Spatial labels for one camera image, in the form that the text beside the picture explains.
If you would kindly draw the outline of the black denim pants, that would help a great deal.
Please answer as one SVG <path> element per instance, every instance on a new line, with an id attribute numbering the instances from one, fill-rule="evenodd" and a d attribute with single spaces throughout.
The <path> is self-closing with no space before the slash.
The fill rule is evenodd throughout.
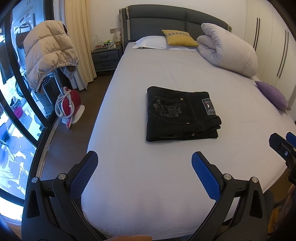
<path id="1" fill-rule="evenodd" d="M 206 91 L 147 89 L 148 142 L 217 138 L 221 118 Z"/>

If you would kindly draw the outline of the purple cushion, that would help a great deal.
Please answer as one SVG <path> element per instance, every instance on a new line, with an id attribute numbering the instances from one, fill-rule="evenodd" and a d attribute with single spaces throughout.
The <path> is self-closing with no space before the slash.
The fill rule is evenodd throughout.
<path id="1" fill-rule="evenodd" d="M 261 93 L 278 109 L 280 110 L 290 110 L 288 101 L 285 96 L 276 87 L 262 82 L 255 81 L 257 88 Z"/>

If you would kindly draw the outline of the bed with white sheet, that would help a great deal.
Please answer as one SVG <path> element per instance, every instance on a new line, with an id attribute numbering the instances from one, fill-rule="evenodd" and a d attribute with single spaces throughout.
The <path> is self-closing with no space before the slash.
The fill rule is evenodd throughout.
<path id="1" fill-rule="evenodd" d="M 255 81 L 198 52 L 129 43 L 100 107 L 88 149 L 98 166 L 82 194 L 87 221 L 108 237 L 192 234 L 214 205 L 191 163 L 200 151 L 236 179 L 269 189 L 284 172 L 268 143 L 295 132 Z"/>

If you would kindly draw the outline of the perforated grey chair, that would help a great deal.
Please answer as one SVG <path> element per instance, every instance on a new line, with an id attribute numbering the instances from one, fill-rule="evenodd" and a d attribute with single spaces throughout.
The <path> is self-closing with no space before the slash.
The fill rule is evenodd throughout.
<path id="1" fill-rule="evenodd" d="M 49 74 L 42 82 L 39 92 L 32 91 L 36 104 L 46 118 L 55 111 L 55 103 L 60 94 L 53 73 Z"/>

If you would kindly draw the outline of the folded white duvet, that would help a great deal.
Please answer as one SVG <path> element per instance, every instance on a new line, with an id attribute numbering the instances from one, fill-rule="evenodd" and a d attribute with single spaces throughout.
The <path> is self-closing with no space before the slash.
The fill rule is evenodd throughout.
<path id="1" fill-rule="evenodd" d="M 197 37 L 200 55 L 211 64 L 248 78 L 258 70 L 255 49 L 228 30 L 211 23 L 201 24 L 203 35 Z"/>

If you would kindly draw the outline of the dark grey nightstand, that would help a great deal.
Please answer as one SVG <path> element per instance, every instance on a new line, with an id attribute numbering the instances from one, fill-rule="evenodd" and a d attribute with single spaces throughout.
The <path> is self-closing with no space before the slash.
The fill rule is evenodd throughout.
<path id="1" fill-rule="evenodd" d="M 96 72 L 113 71 L 117 68 L 123 55 L 122 46 L 112 49 L 96 49 L 91 52 L 92 61 Z"/>

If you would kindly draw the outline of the beige puffer jacket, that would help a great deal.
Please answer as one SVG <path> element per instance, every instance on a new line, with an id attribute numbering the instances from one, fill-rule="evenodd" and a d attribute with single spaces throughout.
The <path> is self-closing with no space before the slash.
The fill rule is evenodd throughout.
<path id="1" fill-rule="evenodd" d="M 77 51 L 61 21 L 36 25 L 23 41 L 25 66 L 30 88 L 39 92 L 43 80 L 56 69 L 72 79 L 79 66 Z"/>

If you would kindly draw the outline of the items on nightstand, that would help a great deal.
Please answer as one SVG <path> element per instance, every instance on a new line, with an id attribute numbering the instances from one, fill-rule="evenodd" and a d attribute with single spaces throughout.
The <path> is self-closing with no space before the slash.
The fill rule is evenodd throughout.
<path id="1" fill-rule="evenodd" d="M 116 47 L 116 43 L 111 40 L 102 41 L 97 35 L 91 37 L 91 43 L 93 50 L 97 49 L 113 49 Z"/>

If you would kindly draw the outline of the yellow decorative pillow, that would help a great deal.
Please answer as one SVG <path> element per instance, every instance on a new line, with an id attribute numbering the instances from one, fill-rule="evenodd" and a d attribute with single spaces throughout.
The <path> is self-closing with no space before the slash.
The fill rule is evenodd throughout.
<path id="1" fill-rule="evenodd" d="M 186 47 L 198 47 L 199 45 L 188 32 L 178 30 L 162 30 L 162 32 L 168 45 Z"/>

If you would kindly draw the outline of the white bed pillow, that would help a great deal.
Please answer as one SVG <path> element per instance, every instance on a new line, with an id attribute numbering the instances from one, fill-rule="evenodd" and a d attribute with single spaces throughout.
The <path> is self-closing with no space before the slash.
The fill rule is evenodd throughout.
<path id="1" fill-rule="evenodd" d="M 168 48 L 166 38 L 163 36 L 146 36 L 135 42 L 133 49 L 158 49 L 166 50 Z"/>

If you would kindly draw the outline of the cream curtain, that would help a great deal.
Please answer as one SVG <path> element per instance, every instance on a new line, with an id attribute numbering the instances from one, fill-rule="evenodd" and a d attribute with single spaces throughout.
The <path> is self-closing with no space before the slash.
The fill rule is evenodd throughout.
<path id="1" fill-rule="evenodd" d="M 65 1 L 65 19 L 68 35 L 79 57 L 75 81 L 79 90 L 86 89 L 88 83 L 96 78 L 92 61 L 92 45 L 88 1 Z"/>

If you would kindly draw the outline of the dark grey padded headboard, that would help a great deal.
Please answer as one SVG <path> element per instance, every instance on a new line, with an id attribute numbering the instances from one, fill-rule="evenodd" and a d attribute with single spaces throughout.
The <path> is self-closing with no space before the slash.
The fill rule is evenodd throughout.
<path id="1" fill-rule="evenodd" d="M 146 36 L 163 36 L 162 30 L 179 30 L 193 39 L 203 35 L 201 24 L 212 23 L 229 32 L 232 28 L 212 15 L 177 6 L 160 4 L 134 4 L 119 10 L 121 41 L 128 43 Z"/>

